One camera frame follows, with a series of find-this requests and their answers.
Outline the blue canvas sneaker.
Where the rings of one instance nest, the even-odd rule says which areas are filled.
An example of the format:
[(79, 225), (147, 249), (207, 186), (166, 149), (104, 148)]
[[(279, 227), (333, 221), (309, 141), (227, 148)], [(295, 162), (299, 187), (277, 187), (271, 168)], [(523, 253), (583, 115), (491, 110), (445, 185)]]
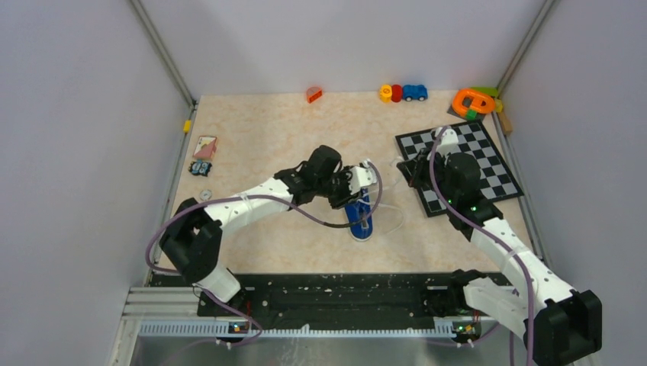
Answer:
[(367, 241), (373, 234), (372, 217), (369, 216), (371, 206), (357, 201), (344, 207), (346, 218), (352, 226), (349, 228), (351, 236), (359, 242)]

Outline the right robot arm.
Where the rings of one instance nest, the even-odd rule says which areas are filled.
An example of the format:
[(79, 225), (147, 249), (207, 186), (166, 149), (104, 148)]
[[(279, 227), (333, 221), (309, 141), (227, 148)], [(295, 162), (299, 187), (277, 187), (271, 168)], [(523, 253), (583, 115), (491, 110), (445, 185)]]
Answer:
[(507, 291), (476, 270), (455, 271), (447, 294), (457, 314), (472, 309), (495, 318), (523, 341), (537, 365), (567, 365), (602, 348), (602, 303), (548, 268), (481, 191), (481, 167), (469, 153), (422, 149), (398, 169), (410, 187), (432, 190), (452, 226), (497, 264)]

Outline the white shoelace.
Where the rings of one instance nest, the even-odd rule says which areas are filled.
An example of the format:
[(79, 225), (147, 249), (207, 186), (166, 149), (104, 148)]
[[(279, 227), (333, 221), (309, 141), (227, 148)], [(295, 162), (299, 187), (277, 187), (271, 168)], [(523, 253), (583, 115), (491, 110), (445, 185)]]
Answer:
[(371, 238), (374, 232), (378, 235), (388, 235), (399, 230), (404, 224), (406, 216), (403, 209), (393, 203), (394, 192), (404, 180), (403, 175), (396, 169), (396, 164), (402, 161), (404, 160), (401, 157), (396, 157), (388, 163), (388, 170), (382, 177), (382, 188), (363, 188), (360, 192), (357, 201), (371, 206), (369, 216), (372, 217), (374, 227)]

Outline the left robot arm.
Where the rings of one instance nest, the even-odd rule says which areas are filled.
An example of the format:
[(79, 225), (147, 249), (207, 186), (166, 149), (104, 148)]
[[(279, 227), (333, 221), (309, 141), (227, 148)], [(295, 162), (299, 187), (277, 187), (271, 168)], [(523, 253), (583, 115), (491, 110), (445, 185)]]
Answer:
[(276, 172), (256, 187), (216, 200), (183, 201), (153, 241), (186, 283), (211, 293), (223, 313), (235, 315), (243, 309), (245, 296), (240, 282), (220, 262), (224, 239), (265, 217), (300, 210), (316, 197), (340, 209), (380, 180), (369, 160), (344, 165), (335, 149), (322, 145), (309, 159)]

